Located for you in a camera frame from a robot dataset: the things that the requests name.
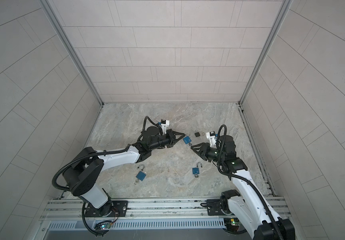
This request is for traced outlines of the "left blue padlock with key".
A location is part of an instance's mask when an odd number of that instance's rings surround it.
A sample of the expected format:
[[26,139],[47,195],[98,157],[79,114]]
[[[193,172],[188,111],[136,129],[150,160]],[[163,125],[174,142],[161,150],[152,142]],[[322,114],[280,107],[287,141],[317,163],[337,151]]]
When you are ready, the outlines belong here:
[[139,170],[139,172],[136,175],[135,185],[139,184],[140,182],[142,182],[145,179],[146,174],[144,172],[144,168],[145,168],[145,165],[143,165],[143,164],[140,164],[137,167],[137,170]]

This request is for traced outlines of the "small blue padlock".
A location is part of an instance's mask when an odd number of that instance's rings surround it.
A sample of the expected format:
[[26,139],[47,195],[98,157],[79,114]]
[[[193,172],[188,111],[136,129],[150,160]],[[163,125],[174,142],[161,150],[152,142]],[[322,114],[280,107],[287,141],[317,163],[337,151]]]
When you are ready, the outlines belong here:
[[186,145],[192,146],[191,138],[190,138],[189,136],[185,136],[185,137],[183,138],[183,142],[184,142]]

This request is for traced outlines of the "aluminium mounting rail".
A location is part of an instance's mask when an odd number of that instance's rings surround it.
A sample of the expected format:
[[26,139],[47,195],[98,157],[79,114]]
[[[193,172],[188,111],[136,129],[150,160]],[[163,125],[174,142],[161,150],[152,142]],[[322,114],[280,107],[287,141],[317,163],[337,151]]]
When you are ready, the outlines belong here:
[[[129,202],[126,216],[120,219],[157,219],[208,217],[207,209],[203,206],[207,199],[219,198],[142,198],[113,201]],[[77,220],[82,217],[82,206],[83,201],[77,199],[51,200],[47,203],[42,217],[49,220]]]

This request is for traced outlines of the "right blue padlock with key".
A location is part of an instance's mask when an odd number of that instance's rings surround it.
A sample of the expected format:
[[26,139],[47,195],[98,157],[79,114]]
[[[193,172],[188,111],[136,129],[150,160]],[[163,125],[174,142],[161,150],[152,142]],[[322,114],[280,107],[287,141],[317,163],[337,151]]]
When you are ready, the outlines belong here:
[[199,174],[200,174],[200,170],[202,168],[202,163],[198,162],[196,164],[196,167],[192,168],[192,174],[195,178],[198,178],[199,177]]

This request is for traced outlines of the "blue padlock with key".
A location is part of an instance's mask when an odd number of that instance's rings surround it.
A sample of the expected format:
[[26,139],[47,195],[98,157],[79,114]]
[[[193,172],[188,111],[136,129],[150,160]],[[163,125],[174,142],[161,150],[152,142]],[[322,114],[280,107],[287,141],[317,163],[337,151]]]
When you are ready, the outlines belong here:
[[202,163],[198,162],[196,164],[196,167],[192,168],[192,174],[195,178],[198,178],[199,177],[199,174],[200,174],[200,170],[202,168]]
[[139,172],[136,175],[135,185],[139,184],[140,182],[142,182],[145,179],[146,174],[144,172],[144,168],[145,168],[145,165],[143,165],[143,164],[140,164],[137,167],[137,170],[139,170]]

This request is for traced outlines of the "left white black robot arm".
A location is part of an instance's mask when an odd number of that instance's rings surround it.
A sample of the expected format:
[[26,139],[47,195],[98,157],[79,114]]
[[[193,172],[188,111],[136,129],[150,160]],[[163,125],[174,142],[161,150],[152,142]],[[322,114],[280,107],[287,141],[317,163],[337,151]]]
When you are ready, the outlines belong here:
[[153,150],[172,148],[185,134],[169,129],[169,125],[168,120],[155,123],[146,116],[135,143],[112,151],[84,148],[55,173],[52,186],[72,193],[97,210],[109,207],[109,195],[96,183],[101,172],[125,164],[141,163],[151,156]]

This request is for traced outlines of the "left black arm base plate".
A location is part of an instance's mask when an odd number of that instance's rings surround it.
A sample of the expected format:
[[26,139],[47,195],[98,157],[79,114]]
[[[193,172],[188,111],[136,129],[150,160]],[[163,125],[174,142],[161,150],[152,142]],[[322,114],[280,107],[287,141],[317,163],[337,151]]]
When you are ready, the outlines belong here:
[[92,204],[88,204],[85,207],[85,217],[125,217],[128,203],[128,201],[109,201],[99,209],[94,208]]

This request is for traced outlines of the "left green circuit board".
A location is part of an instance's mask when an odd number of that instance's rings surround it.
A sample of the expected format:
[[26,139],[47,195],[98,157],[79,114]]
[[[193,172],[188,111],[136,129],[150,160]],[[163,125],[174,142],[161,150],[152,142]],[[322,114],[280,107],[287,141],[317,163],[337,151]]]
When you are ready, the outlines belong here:
[[99,223],[96,223],[94,230],[95,231],[108,231],[113,225],[113,221],[102,221]]

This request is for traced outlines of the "right circuit board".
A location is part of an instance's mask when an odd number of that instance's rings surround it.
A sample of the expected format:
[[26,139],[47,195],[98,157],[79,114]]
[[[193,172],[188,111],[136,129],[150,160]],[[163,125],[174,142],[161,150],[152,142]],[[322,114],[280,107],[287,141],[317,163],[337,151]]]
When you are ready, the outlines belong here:
[[225,231],[232,234],[238,234],[238,232],[242,232],[242,227],[240,226],[240,222],[238,219],[230,219],[230,218],[224,218],[224,226]]

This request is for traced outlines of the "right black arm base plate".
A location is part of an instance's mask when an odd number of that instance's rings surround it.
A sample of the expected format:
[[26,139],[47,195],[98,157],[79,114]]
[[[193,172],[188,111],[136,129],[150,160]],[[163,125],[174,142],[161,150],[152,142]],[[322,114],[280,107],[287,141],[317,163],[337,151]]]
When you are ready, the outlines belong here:
[[227,216],[230,211],[225,208],[225,201],[220,199],[207,199],[203,205],[207,209],[209,216]]

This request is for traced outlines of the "white vent grille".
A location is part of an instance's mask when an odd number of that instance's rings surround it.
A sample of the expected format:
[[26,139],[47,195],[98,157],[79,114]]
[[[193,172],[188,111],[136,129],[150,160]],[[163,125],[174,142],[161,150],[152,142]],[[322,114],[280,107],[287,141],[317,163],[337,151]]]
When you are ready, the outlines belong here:
[[[82,221],[52,221],[51,231],[84,231]],[[225,229],[223,218],[204,219],[123,219],[113,223],[109,230],[162,230],[162,229]]]

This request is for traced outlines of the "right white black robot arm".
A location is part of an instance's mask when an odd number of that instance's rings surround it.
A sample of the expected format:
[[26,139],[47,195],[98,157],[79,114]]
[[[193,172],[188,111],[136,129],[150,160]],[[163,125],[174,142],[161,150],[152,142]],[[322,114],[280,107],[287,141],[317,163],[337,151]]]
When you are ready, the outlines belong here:
[[213,163],[235,185],[234,190],[222,192],[217,202],[222,213],[235,217],[229,221],[226,232],[248,233],[253,240],[294,240],[292,222],[283,219],[257,188],[247,165],[236,155],[236,145],[227,134],[226,125],[221,125],[217,133],[208,132],[206,137],[206,143],[192,145],[191,150]]

